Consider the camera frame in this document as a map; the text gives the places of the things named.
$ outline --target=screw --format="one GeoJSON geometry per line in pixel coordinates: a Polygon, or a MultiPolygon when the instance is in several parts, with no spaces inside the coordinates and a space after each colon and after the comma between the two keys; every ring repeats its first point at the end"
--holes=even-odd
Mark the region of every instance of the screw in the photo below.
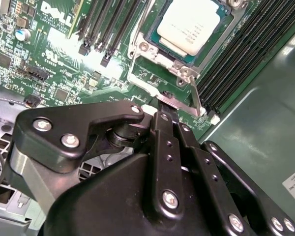
{"type": "Polygon", "coordinates": [[[214,144],[210,144],[210,147],[212,148],[213,151],[217,151],[217,147],[214,144]]]}
{"type": "Polygon", "coordinates": [[[61,142],[68,148],[76,148],[80,144],[78,137],[73,134],[63,135],[63,137],[61,138],[61,142]]]}
{"type": "Polygon", "coordinates": [[[243,232],[244,231],[244,225],[241,223],[240,219],[235,216],[234,214],[230,214],[230,216],[228,217],[232,227],[238,231],[238,232],[243,232]]]}
{"type": "Polygon", "coordinates": [[[168,121],[168,117],[165,114],[161,114],[161,117],[163,118],[163,120],[168,121]]]}
{"type": "Polygon", "coordinates": [[[140,113],[140,109],[137,106],[131,106],[131,110],[135,113],[140,113]]]}
{"type": "Polygon", "coordinates": [[[190,131],[189,127],[185,124],[182,125],[182,128],[184,131],[187,131],[187,132],[190,131]]]}
{"type": "Polygon", "coordinates": [[[45,119],[37,119],[34,121],[33,127],[41,132],[46,132],[51,130],[52,125],[49,121],[45,119]]]}
{"type": "Polygon", "coordinates": [[[272,217],[271,218],[272,223],[274,224],[275,228],[278,231],[283,231],[283,225],[280,223],[280,221],[278,221],[278,219],[272,217]]]}
{"type": "Polygon", "coordinates": [[[292,223],[288,219],[284,219],[284,224],[290,231],[295,232],[295,227],[292,225],[292,223]]]}
{"type": "Polygon", "coordinates": [[[178,207],[178,199],[170,191],[165,191],[163,193],[163,201],[170,209],[176,209],[178,207]]]}
{"type": "Polygon", "coordinates": [[[146,52],[148,50],[148,44],[145,42],[140,43],[139,48],[143,51],[146,52]]]}

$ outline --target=gray cable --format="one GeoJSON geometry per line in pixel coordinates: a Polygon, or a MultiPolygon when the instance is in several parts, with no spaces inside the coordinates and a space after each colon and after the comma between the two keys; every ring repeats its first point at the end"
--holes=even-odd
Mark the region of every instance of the gray cable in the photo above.
{"type": "Polygon", "coordinates": [[[14,103],[14,104],[17,104],[20,106],[24,106],[24,107],[26,106],[26,104],[24,102],[16,101],[16,100],[5,98],[5,97],[0,97],[0,101],[11,102],[11,103],[14,103]]]}

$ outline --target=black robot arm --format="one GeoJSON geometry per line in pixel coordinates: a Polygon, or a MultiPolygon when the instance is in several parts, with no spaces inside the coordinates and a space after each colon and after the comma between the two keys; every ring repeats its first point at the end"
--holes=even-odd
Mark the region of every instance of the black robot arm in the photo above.
{"type": "Polygon", "coordinates": [[[294,236],[295,223],[177,112],[127,101],[22,112],[5,170],[47,214],[47,236],[294,236]],[[134,154],[82,182],[83,161],[134,154]]]}

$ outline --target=electrolytic capacitor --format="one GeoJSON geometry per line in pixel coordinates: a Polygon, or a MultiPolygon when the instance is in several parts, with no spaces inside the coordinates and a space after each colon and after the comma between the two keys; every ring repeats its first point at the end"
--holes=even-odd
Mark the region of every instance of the electrolytic capacitor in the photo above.
{"type": "Polygon", "coordinates": [[[19,41],[27,41],[30,38],[30,31],[28,29],[18,29],[15,31],[15,37],[19,41]]]}

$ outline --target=motherboard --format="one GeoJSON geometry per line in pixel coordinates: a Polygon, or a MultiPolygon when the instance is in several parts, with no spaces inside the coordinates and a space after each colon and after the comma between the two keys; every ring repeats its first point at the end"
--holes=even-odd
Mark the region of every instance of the motherboard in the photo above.
{"type": "Polygon", "coordinates": [[[160,100],[200,138],[291,31],[295,0],[0,0],[0,87],[29,108],[160,100]]]}

